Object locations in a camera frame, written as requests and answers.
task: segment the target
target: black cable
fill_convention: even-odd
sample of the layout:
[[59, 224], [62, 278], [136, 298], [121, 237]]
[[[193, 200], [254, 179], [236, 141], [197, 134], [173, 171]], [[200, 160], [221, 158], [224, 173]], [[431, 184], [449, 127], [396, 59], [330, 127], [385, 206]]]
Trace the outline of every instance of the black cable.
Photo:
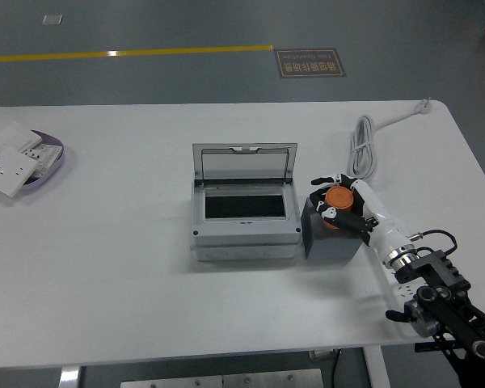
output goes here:
[[430, 247], [420, 247], [420, 248], [417, 248], [417, 254], [420, 251], [429, 251], [429, 252], [433, 253], [435, 250], [434, 249], [431, 249]]
[[451, 242], [453, 243], [453, 247], [444, 252], [446, 256], [449, 256], [450, 254], [452, 254], [454, 251], [458, 249], [456, 238], [450, 232], [446, 232], [445, 230], [441, 230], [441, 229], [431, 229], [431, 230], [426, 230], [425, 232], [422, 232], [423, 236], [426, 236], [428, 234], [444, 234], [451, 239]]
[[336, 375], [336, 366], [338, 365], [338, 360], [340, 359], [341, 349], [336, 351], [336, 355], [334, 357], [334, 364], [332, 364], [332, 373], [331, 373], [331, 388], [334, 388], [336, 385], [334, 383], [334, 377]]

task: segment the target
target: purple tray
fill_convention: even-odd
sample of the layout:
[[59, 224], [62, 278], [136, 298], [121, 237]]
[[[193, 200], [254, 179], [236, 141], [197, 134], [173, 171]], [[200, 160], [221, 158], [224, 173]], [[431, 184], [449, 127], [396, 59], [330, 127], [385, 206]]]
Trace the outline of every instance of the purple tray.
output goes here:
[[50, 175], [52, 175], [57, 168], [63, 163], [65, 160], [65, 147], [63, 146], [63, 143], [61, 143], [59, 140], [57, 140], [55, 137], [52, 137], [46, 133], [40, 132], [40, 131], [32, 131], [38, 135], [41, 136], [41, 142], [43, 144], [49, 144], [51, 146], [60, 146], [63, 149], [61, 150], [61, 155], [59, 155], [59, 158], [57, 159], [56, 162], [48, 169], [48, 171], [40, 178], [29, 178], [27, 179], [27, 182], [23, 184], [23, 186], [20, 188], [20, 190], [28, 190], [30, 188], [37, 188], [40, 186], [45, 180], [49, 178]]

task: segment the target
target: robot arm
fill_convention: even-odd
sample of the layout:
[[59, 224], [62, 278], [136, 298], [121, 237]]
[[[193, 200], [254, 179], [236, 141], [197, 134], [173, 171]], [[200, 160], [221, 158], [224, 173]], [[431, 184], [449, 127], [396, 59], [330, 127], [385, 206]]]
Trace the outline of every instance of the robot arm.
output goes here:
[[[404, 304], [404, 312], [389, 310], [386, 317], [410, 323], [422, 337], [432, 336], [435, 348], [444, 353], [463, 387], [485, 387], [485, 313], [472, 305], [467, 295], [470, 283], [448, 259], [457, 249], [454, 237], [443, 230], [404, 236], [369, 185], [360, 179], [333, 175], [312, 181], [316, 185], [321, 183], [328, 185], [313, 192], [310, 200], [324, 221], [360, 233], [382, 263], [394, 270], [400, 284], [419, 277], [428, 284]], [[352, 191], [351, 213], [325, 204], [327, 190], [337, 185]], [[454, 247], [447, 251], [415, 248], [414, 241], [432, 233], [446, 234]], [[429, 254], [422, 256], [421, 251]], [[451, 335], [456, 341], [448, 341], [445, 335]], [[465, 358], [459, 358], [455, 348], [464, 348]]]
[[[399, 232], [385, 206], [364, 180], [338, 174], [318, 178], [311, 183], [328, 183], [310, 195], [310, 201], [323, 220], [360, 233], [365, 244], [376, 251], [377, 257], [387, 268], [396, 269], [403, 261], [415, 259], [416, 251], [411, 238]], [[334, 186], [343, 186], [352, 191], [354, 205], [351, 212], [336, 209], [324, 202], [326, 192]]]

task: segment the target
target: gray floor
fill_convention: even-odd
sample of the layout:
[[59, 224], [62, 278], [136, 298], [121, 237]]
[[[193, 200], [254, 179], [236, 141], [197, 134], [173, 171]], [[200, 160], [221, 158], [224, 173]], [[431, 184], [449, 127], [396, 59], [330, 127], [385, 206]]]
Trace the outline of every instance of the gray floor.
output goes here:
[[[43, 26], [46, 14], [63, 14], [63, 24]], [[337, 48], [347, 74], [281, 79], [271, 52], [5, 62], [0, 106], [431, 95], [448, 106], [485, 172], [484, 30], [480, 0], [0, 1], [0, 55], [273, 44]], [[384, 351], [394, 388], [458, 386], [439, 354], [415, 355], [406, 346]], [[103, 374], [103, 386], [116, 370], [120, 366]], [[57, 386], [57, 370], [0, 371], [0, 386], [26, 386], [25, 381]], [[88, 386], [101, 386], [100, 378]]]

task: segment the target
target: table leg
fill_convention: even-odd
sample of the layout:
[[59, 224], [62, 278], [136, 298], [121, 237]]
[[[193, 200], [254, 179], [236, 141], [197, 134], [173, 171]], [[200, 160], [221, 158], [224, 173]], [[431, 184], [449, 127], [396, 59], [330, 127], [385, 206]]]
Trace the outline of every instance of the table leg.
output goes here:
[[59, 388], [79, 388], [80, 366], [65, 366], [61, 368]]

